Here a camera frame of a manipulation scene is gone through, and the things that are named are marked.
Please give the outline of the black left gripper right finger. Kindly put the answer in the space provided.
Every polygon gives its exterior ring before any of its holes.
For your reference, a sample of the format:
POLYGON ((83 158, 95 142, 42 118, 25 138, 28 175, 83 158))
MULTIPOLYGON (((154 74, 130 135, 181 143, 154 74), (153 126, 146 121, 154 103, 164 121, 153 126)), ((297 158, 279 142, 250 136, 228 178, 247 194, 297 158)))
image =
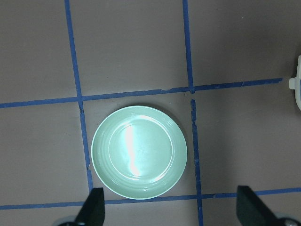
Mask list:
POLYGON ((285 225, 249 186, 237 187, 236 215, 242 226, 285 225))

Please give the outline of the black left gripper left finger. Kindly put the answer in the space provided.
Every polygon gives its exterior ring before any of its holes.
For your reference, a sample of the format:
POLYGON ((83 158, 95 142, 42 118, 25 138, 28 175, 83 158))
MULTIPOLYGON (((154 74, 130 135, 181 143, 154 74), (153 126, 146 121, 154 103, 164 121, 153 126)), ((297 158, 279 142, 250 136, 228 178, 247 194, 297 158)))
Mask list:
POLYGON ((102 226, 105 220, 103 188, 93 188, 75 218, 76 226, 102 226))

